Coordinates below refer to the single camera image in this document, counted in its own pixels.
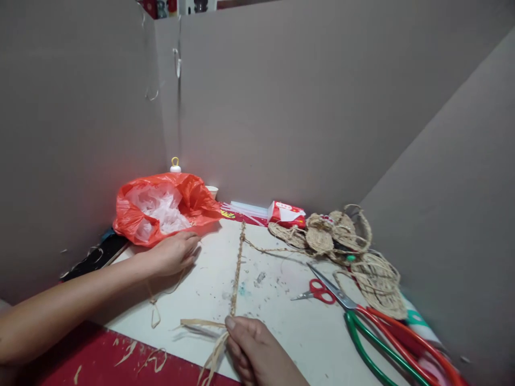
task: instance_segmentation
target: red plastic bag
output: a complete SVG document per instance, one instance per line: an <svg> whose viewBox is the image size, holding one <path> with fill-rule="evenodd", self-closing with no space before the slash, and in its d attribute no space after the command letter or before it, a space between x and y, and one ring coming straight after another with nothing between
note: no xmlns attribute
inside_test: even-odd
<svg viewBox="0 0 515 386"><path fill-rule="evenodd" d="M147 216L133 202L129 200L129 192L133 188L153 187L156 189L176 188L182 195L179 203L179 211L191 223L191 227L183 231L195 232L199 227L216 222L223 216L220 213L220 204L217 203L204 185L200 177L187 173L164 173L150 177L135 179L122 186L116 197L116 219L113 229L116 233L125 236L132 243L145 247L153 247L159 241L172 236L177 232L163 234L159 226L159 220ZM141 240L142 226L150 227L148 240Z"/></svg>

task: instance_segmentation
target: table surface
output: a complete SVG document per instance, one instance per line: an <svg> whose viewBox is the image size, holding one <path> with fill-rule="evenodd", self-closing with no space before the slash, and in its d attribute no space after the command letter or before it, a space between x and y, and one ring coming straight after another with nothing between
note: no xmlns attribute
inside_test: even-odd
<svg viewBox="0 0 515 386"><path fill-rule="evenodd" d="M247 225L247 238L261 248L283 248L285 245L264 227ZM168 291L178 280L151 282L158 299L161 323L152 329L152 305L144 285L131 289L93 318L97 324L85 323L31 365L31 384L196 384L200 367L211 353L221 331L208 335L194 334L180 328L181 318L202 318L222 322L230 310L232 280L236 268L240 224L220 222L216 232L202 239L199 259L191 272L172 294ZM138 249L129 248L117 261L130 258ZM301 254L262 254L244 245L237 314L263 320L291 355L311 385L380 384L360 359L345 327L342 309L318 300L290 301L308 289L312 272L302 263ZM327 277L336 270L333 264L318 264ZM358 303L365 301L354 282L342 277L346 292ZM403 375L366 339L362 342L372 360L397 384L407 384ZM115 366L131 351L127 360ZM155 372L154 363L139 369L154 347L168 353L162 370ZM157 366L165 359L159 352ZM232 367L223 358L213 385L238 384Z"/></svg>

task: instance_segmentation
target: fingernail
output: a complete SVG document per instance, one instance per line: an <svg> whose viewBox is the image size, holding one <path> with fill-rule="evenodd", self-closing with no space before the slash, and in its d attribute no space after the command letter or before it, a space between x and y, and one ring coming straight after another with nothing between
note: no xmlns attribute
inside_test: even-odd
<svg viewBox="0 0 515 386"><path fill-rule="evenodd" d="M234 321L233 318L231 318L230 316L227 316L225 318L225 325L227 326L227 328L229 330L232 330L236 326L236 322Z"/></svg>

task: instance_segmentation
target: white table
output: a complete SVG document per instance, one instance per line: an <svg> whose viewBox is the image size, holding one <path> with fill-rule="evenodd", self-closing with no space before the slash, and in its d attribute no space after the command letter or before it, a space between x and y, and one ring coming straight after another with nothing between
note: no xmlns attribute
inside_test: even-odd
<svg viewBox="0 0 515 386"><path fill-rule="evenodd" d="M203 366L211 353L216 336L175 329L182 318L224 321L230 311L233 279L238 256L241 223L221 220L220 228L202 239L202 250L196 266L173 294L157 295L161 323L151 328L152 305L144 285L116 299L93 318L97 323L150 346L164 348L167 353ZM287 247L264 227L247 225L247 238L260 248ZM115 262L138 252L131 247ZM310 258L299 253L278 252L299 262ZM317 268L328 278L337 267L321 262ZM347 332L343 310L316 299L290 301L294 295L308 290L311 270L298 262L262 254L244 244L240 271L237 315L263 320L312 386L315 385L379 385L357 353ZM366 305L354 282L343 277L346 293ZM178 277L153 281L154 292L171 288ZM403 376L361 336L371 359L398 385L407 385ZM238 379L224 357L219 373Z"/></svg>

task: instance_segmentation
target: red handle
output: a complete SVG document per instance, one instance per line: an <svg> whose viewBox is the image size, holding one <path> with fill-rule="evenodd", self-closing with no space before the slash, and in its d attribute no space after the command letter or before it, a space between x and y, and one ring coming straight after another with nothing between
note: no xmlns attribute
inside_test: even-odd
<svg viewBox="0 0 515 386"><path fill-rule="evenodd" d="M310 291L315 299L318 299L324 302L325 304L331 305L336 303L336 297L318 279L310 280Z"/></svg>
<svg viewBox="0 0 515 386"><path fill-rule="evenodd" d="M390 333L390 331L383 325L382 320L388 322L391 325L394 325L400 329L402 329L406 334L410 335L415 341L424 346L424 348L438 361L438 363L445 369L449 379L451 380L454 386L461 386L461 378L459 374L456 372L454 367L443 357L442 354L438 352L433 346L431 346L428 342L426 342L423 338L421 338L418 334L411 331L408 327L399 323L393 318L386 316L385 314L367 307L364 309L362 306L358 306L357 310L365 315L374 325L386 336L386 338L392 343L392 345L401 353L401 355L406 359L415 370L418 371L420 375L422 375L425 380L432 386L440 386L440 384L436 381L435 377L420 367L417 361L411 356L411 354L406 351L406 349L397 341L397 339Z"/></svg>

